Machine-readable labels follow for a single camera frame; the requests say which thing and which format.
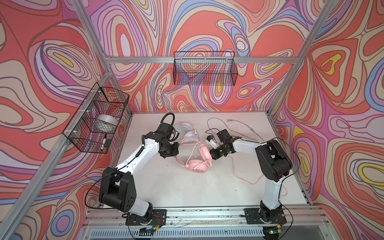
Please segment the pink cat-ear headphones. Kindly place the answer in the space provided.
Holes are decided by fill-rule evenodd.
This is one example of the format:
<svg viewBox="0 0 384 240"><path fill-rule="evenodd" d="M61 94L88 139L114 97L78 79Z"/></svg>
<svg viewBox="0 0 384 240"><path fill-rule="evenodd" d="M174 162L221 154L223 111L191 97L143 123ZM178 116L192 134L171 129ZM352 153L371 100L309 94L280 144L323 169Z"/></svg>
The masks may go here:
<svg viewBox="0 0 384 240"><path fill-rule="evenodd" d="M212 167L213 158L208 147L202 141L186 138L179 142L179 146L193 146L191 155L185 163L182 163L178 157L175 157L175 161L179 166L198 174L204 174Z"/></svg>

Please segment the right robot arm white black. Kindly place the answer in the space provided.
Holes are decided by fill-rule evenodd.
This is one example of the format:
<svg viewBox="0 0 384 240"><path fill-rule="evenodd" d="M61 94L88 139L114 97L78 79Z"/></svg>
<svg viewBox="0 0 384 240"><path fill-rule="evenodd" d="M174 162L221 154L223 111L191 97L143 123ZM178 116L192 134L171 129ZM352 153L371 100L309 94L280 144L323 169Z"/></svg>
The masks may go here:
<svg viewBox="0 0 384 240"><path fill-rule="evenodd" d="M282 210L281 187L293 167L292 161L276 140L253 142L238 137L228 139L210 150L211 157L217 160L229 154L245 153L259 161L265 176L265 192L260 203L260 215L264 222L272 221Z"/></svg>

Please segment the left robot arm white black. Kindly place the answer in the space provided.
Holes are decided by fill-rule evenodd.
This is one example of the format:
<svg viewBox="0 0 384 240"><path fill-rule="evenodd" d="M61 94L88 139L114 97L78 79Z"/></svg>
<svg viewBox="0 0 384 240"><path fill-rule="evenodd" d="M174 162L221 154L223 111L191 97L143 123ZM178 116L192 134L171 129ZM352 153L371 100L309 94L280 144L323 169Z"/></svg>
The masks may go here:
<svg viewBox="0 0 384 240"><path fill-rule="evenodd" d="M167 135L155 132L143 135L142 144L124 162L104 170L99 202L123 213L150 215L151 204L137 197L135 176L152 157L168 158L178 154L179 143L170 141Z"/></svg>

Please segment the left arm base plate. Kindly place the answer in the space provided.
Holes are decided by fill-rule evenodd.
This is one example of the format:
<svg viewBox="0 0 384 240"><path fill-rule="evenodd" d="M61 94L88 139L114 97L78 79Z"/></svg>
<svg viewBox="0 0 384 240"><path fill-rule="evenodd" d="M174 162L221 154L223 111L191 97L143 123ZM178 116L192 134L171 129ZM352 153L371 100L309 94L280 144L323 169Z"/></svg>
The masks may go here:
<svg viewBox="0 0 384 240"><path fill-rule="evenodd" d="M126 214L126 226L160 227L166 224L166 209L149 209L144 216Z"/></svg>

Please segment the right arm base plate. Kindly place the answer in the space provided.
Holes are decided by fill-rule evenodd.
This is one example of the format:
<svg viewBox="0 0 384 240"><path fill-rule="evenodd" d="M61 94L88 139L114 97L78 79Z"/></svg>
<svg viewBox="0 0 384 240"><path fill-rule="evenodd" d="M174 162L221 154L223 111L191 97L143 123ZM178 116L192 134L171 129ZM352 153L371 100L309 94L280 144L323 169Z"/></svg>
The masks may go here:
<svg viewBox="0 0 384 240"><path fill-rule="evenodd" d="M275 210L268 208L246 208L244 217L249 225L284 225L287 223L282 206Z"/></svg>

